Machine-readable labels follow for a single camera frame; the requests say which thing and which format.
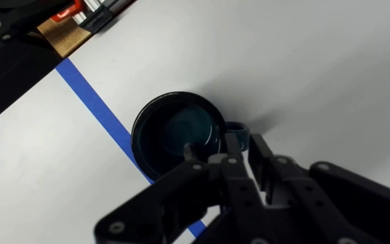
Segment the white table surface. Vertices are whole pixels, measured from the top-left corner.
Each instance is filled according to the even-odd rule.
[[[70,60],[128,132],[193,91],[277,154],[390,186],[390,2],[140,0]],[[0,243],[93,243],[146,186],[56,73],[0,116]]]

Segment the blue tape line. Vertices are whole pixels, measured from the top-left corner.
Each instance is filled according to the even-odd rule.
[[[68,85],[72,93],[82,101],[86,109],[95,117],[98,124],[108,132],[117,147],[127,155],[131,163],[137,169],[135,159],[131,152],[129,134],[117,121],[114,115],[108,109],[108,106],[101,101],[97,93],[89,86],[85,78],[77,71],[70,60],[63,60],[56,68],[62,79]],[[192,224],[188,230],[197,238],[204,231],[204,224],[197,222]]]

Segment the dark background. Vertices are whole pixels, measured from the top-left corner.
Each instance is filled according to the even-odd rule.
[[[45,77],[60,59],[49,45],[0,45],[0,113]]]

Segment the black cup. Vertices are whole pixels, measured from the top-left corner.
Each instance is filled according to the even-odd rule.
[[[236,136],[242,151],[247,148],[244,125],[224,123],[216,108],[198,96],[170,93],[140,110],[131,132],[131,150],[140,171],[156,181],[183,162],[185,144],[198,148],[200,158],[221,152],[225,132]]]

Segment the orange object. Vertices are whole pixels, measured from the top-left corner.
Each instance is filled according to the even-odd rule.
[[[72,17],[72,16],[81,13],[82,10],[83,10],[83,2],[82,0],[74,0],[72,6],[70,6],[68,9],[58,13],[56,16],[51,17],[51,20],[53,22],[60,22],[60,21],[68,18],[68,17]]]

